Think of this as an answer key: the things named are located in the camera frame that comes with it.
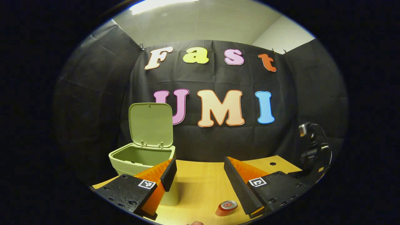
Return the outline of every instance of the can lid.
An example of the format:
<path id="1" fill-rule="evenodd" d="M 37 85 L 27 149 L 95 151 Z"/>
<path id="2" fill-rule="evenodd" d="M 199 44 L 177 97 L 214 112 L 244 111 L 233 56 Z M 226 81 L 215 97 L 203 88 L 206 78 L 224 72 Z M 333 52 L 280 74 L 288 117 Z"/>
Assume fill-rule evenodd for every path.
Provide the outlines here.
<path id="1" fill-rule="evenodd" d="M 225 201 L 221 203 L 221 208 L 223 209 L 235 209 L 238 206 L 235 201 Z"/>

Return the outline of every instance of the bin hinge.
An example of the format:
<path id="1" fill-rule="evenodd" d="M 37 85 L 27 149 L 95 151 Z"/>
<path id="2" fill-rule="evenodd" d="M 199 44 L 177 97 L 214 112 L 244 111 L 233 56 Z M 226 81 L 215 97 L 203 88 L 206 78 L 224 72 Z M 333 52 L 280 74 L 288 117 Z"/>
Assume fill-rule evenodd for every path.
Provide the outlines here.
<path id="1" fill-rule="evenodd" d="M 147 143 L 145 143 L 143 140 L 140 141 L 140 147 L 146 147 Z"/>

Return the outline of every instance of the white wall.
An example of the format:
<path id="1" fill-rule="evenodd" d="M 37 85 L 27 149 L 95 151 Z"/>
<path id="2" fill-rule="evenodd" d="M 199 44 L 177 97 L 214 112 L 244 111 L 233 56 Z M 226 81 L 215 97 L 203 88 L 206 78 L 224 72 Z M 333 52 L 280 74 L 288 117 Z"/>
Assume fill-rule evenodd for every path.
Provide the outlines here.
<path id="1" fill-rule="evenodd" d="M 258 39 L 253 43 L 254 46 L 272 50 L 284 54 L 305 44 L 315 37 L 285 16 L 281 16 L 274 22 Z"/>

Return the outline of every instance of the black fabric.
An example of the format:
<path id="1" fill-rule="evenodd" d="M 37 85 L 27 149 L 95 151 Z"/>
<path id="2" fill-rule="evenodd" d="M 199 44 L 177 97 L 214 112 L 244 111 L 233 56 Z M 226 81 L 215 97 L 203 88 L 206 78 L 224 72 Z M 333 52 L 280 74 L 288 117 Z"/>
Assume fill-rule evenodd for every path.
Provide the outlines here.
<path id="1" fill-rule="evenodd" d="M 150 52 L 172 46 L 173 51 L 155 69 L 145 70 Z M 186 63 L 183 56 L 192 47 L 207 49 L 209 61 L 205 64 Z M 244 58 L 240 66 L 228 65 L 224 51 L 239 49 Z M 273 58 L 276 72 L 265 69 L 260 54 Z M 263 48 L 225 41 L 193 40 L 173 42 L 146 48 L 139 56 L 127 88 L 121 109 L 121 131 L 118 146 L 132 142 L 128 109 L 136 102 L 155 102 L 154 92 L 168 90 L 167 103 L 176 113 L 176 89 L 189 90 L 186 97 L 185 119 L 174 125 L 176 158 L 188 161 L 222 162 L 225 156 L 238 160 L 251 160 L 280 155 L 292 163 L 296 160 L 297 99 L 290 70 L 281 54 Z M 198 126 L 201 120 L 202 102 L 197 92 L 210 89 L 222 102 L 229 90 L 240 90 L 242 116 L 245 123 L 240 126 L 214 124 L 212 127 Z M 272 94 L 271 109 L 275 121 L 260 124 L 260 105 L 257 91 Z"/>
<path id="2" fill-rule="evenodd" d="M 115 150 L 120 109 L 138 45 L 109 21 L 73 52 L 54 94 L 57 139 L 79 179 L 90 185 L 117 175 Z"/>
<path id="3" fill-rule="evenodd" d="M 299 124 L 321 125 L 334 160 L 348 125 L 348 97 L 339 68 L 320 41 L 314 39 L 284 54 L 296 86 Z"/>

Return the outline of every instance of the ceiling light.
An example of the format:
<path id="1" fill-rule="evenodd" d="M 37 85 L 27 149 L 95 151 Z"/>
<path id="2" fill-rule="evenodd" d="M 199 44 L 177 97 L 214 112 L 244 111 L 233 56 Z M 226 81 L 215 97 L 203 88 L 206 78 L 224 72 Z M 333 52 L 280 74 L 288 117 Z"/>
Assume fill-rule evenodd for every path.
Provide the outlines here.
<path id="1" fill-rule="evenodd" d="M 139 2 L 138 4 L 130 7 L 129 9 L 132 11 L 132 15 L 136 15 L 141 12 L 151 10 L 160 6 L 166 6 L 182 2 L 197 2 L 197 1 L 198 0 L 144 0 L 143 2 Z"/>

